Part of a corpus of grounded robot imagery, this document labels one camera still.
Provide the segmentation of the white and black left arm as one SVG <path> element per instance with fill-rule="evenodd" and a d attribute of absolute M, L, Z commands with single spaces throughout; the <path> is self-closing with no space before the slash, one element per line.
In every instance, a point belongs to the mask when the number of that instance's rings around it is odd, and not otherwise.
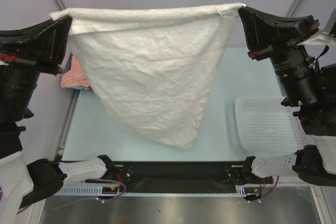
<path fill-rule="evenodd" d="M 64 16 L 1 31 L 1 223 L 9 223 L 21 209 L 54 195 L 65 184 L 115 178 L 115 165 L 106 155 L 74 163 L 42 158 L 27 164 L 23 158 L 19 137 L 25 127 L 17 123 L 33 117 L 28 106 L 40 75 L 62 73 L 71 23 L 72 18 Z"/>

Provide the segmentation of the white towel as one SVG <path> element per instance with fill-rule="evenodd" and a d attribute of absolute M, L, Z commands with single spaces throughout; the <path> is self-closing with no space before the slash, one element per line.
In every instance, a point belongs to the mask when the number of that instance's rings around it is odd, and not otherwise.
<path fill-rule="evenodd" d="M 243 3 L 67 8 L 68 47 L 106 112 L 131 132 L 189 148 Z"/>

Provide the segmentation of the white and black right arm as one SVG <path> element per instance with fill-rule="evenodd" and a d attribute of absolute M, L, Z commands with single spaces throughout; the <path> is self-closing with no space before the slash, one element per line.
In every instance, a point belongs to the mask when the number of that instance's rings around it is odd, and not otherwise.
<path fill-rule="evenodd" d="M 254 183 L 271 176 L 297 176 L 316 186 L 335 186 L 335 64 L 321 67 L 307 45 L 327 52 L 335 45 L 335 14 L 324 29 L 313 16 L 279 17 L 251 7 L 238 11 L 248 56 L 269 59 L 284 93 L 281 104 L 293 108 L 311 144 L 284 156 L 249 156 L 242 178 Z"/>

